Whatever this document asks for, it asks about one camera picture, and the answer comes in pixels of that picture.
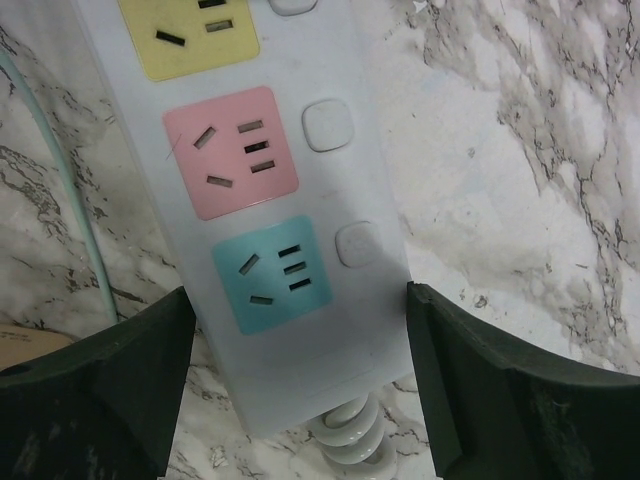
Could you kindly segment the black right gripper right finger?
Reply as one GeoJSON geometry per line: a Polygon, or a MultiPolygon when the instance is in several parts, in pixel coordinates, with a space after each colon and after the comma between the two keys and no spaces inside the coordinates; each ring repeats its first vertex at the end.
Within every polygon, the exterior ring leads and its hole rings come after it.
{"type": "Polygon", "coordinates": [[[441,479],[635,479],[639,380],[541,349],[410,283],[406,321],[441,479]]]}

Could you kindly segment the white power strip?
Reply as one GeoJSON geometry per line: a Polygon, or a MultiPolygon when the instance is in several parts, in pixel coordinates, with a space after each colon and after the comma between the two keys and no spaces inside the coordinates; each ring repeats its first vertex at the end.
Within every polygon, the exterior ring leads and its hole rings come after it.
{"type": "Polygon", "coordinates": [[[351,3],[74,10],[243,428],[408,374],[410,273],[351,3]]]}

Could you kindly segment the beige cube socket adapter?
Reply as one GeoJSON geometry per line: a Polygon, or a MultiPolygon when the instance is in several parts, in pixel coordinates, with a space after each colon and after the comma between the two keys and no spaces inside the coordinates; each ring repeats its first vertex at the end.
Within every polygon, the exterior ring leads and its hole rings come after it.
{"type": "Polygon", "coordinates": [[[71,345],[68,335],[16,325],[1,325],[1,370],[28,362],[71,345]]]}

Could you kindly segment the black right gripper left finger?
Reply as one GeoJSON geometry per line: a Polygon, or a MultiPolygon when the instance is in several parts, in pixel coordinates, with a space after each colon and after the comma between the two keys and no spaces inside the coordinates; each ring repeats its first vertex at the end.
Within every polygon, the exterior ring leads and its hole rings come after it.
{"type": "Polygon", "coordinates": [[[177,288],[126,321],[2,371],[2,478],[165,476],[194,331],[177,288]]]}

